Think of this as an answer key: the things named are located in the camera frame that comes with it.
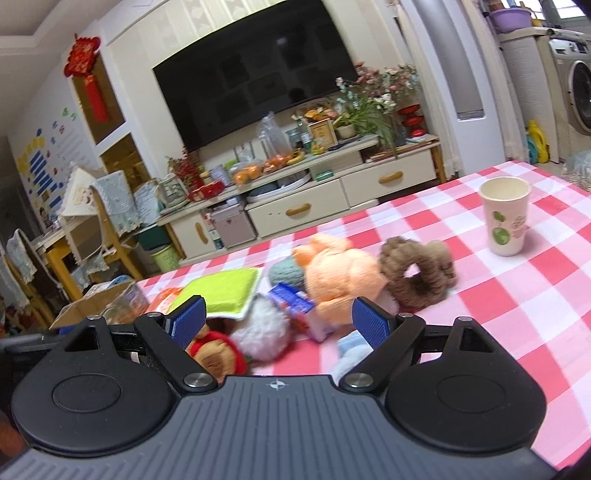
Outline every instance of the white cup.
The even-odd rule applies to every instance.
[[[517,177],[495,177],[480,186],[488,244],[502,257],[517,255],[523,248],[531,185]]]

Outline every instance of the cabinet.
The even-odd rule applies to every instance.
[[[318,218],[348,210],[338,180],[255,207],[248,213],[260,237],[269,236]]]
[[[429,150],[345,175],[343,188],[353,207],[436,177]]]
[[[170,222],[187,258],[199,257],[216,251],[200,212]]]

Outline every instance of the picture frame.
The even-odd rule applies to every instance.
[[[329,118],[308,124],[308,128],[310,129],[312,140],[322,139],[324,148],[334,147],[339,143],[332,121]]]

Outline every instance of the blue gripper pad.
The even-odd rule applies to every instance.
[[[391,315],[369,300],[357,297],[353,301],[352,316],[353,325],[373,349],[389,337],[388,318]]]
[[[170,312],[167,317],[170,321],[167,333],[180,348],[185,350],[205,325],[205,299],[194,295]]]

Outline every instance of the gray yarn ball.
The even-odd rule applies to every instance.
[[[293,255],[290,255],[271,267],[269,282],[273,287],[278,283],[284,283],[304,290],[304,270],[296,263]]]

